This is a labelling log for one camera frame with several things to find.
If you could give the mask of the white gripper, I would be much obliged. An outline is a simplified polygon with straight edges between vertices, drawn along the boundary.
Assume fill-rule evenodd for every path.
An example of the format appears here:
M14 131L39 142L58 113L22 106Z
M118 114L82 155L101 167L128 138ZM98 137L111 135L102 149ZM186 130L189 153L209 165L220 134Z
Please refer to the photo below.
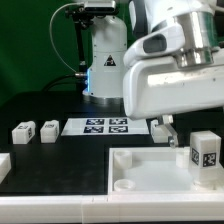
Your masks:
M210 66L188 69L178 69L170 56L139 61L123 81L126 115L134 120L160 116L159 127L176 148L173 114L224 106L224 54L213 59Z

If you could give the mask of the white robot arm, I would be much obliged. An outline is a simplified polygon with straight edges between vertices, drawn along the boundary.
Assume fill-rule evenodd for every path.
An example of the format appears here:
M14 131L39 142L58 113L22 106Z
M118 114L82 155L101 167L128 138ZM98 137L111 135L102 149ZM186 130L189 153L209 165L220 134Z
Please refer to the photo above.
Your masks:
M106 102L122 89L126 115L156 117L176 146L170 115L224 105L224 50L216 43L213 20L218 9L217 0L130 0L137 40L124 54L124 79L109 84L109 48L99 47L84 95Z

